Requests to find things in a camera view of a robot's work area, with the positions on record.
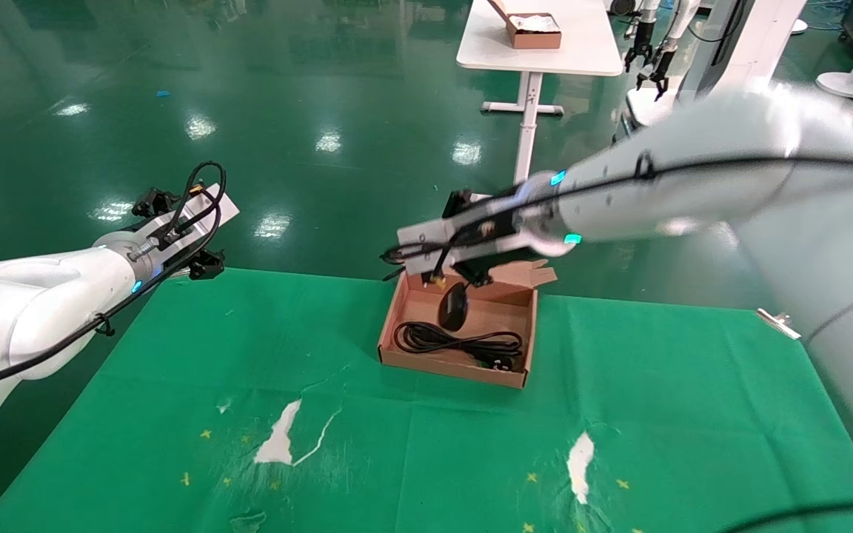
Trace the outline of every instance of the table leg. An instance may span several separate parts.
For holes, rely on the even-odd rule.
[[[529,178],[529,167],[532,165],[532,145],[535,143],[535,119],[538,118],[538,97],[542,88],[542,73],[530,72],[525,94],[520,101],[524,102],[521,130],[518,132],[518,156],[515,158],[515,179],[518,184]]]
[[[484,101],[483,102],[483,111],[507,111],[511,113],[524,113],[525,112],[525,94],[528,90],[529,86],[529,77],[530,73],[522,72],[518,78],[518,98],[515,100],[515,104],[507,104],[502,101]],[[565,114],[564,108],[560,105],[538,105],[538,112],[544,113],[545,115],[559,115],[561,117]]]

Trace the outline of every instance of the green epoxy floor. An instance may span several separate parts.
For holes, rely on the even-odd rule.
[[[397,227],[438,216],[453,189],[511,184],[519,117],[478,106],[512,100],[518,74],[457,67],[467,13],[468,0],[0,0],[0,260],[87,247],[146,188],[178,190],[215,159],[241,208],[216,239],[230,266],[380,278]],[[852,63],[836,31],[810,30],[778,77]],[[606,148],[631,84],[546,77],[543,101],[566,115],[539,119],[532,171]],[[549,292],[772,306],[720,229],[554,263]],[[0,493],[114,341],[10,398]]]

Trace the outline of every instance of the open cardboard box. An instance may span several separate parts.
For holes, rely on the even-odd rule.
[[[423,286],[419,275],[401,276],[397,282],[377,343],[380,361],[390,366],[524,388],[532,370],[532,349],[535,347],[535,315],[538,313],[538,291],[535,287],[558,279],[553,269],[542,267],[545,263],[517,261],[489,270],[493,283],[468,288],[469,310],[465,324],[460,331],[450,332],[458,338],[494,331],[518,333],[522,337],[522,356],[511,372],[483,368],[459,350],[409,354],[397,346],[393,334],[398,325],[406,321],[437,324],[440,300],[443,300],[446,289],[437,284]],[[459,282],[464,280],[457,274],[446,274],[447,288]]]
[[[561,30],[558,27],[558,22],[551,13],[508,13],[505,10],[505,4],[502,0],[489,0],[493,9],[498,16],[505,21],[505,30],[509,34],[509,41],[512,43],[512,48],[517,50],[530,50],[530,48],[559,48],[561,47]],[[531,16],[548,17],[555,23],[556,31],[525,31],[519,30],[512,17],[531,17]]]

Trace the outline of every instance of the green cloth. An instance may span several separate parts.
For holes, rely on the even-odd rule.
[[[543,295],[518,391],[380,365],[392,288],[163,284],[0,500],[0,531],[708,532],[853,499],[805,352],[752,312]],[[292,456],[330,419],[318,451],[254,463],[298,398]],[[566,471],[582,431],[585,506]]]

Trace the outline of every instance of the computer mouse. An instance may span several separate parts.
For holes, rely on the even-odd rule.
[[[466,323],[466,312],[469,303],[466,299],[466,286],[463,283],[454,284],[440,301],[440,313],[436,318],[437,324],[447,331],[459,331]]]

